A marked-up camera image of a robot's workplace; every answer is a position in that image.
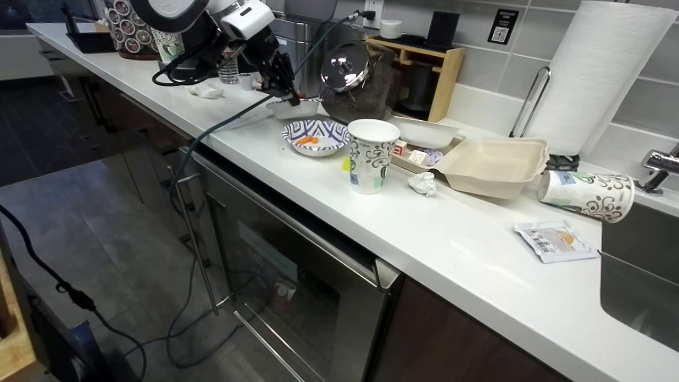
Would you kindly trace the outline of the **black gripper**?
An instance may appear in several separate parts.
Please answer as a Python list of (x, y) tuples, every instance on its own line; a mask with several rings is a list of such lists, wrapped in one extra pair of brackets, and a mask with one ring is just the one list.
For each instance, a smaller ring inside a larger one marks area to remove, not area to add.
[(269, 28), (264, 28), (245, 43), (243, 58), (261, 75), (261, 86), (272, 95), (289, 97), (290, 106), (300, 106), (302, 97), (292, 81), (290, 60)]

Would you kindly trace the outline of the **robot arm white and black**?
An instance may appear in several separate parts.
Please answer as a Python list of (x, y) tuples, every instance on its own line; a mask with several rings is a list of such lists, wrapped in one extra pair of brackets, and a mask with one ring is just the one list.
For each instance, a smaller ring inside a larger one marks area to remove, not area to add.
[(180, 38), (185, 51), (164, 63), (164, 88), (216, 76), (224, 51), (261, 75), (261, 90), (300, 101), (290, 58), (272, 30), (273, 11), (264, 0), (131, 0), (136, 15), (157, 31)]

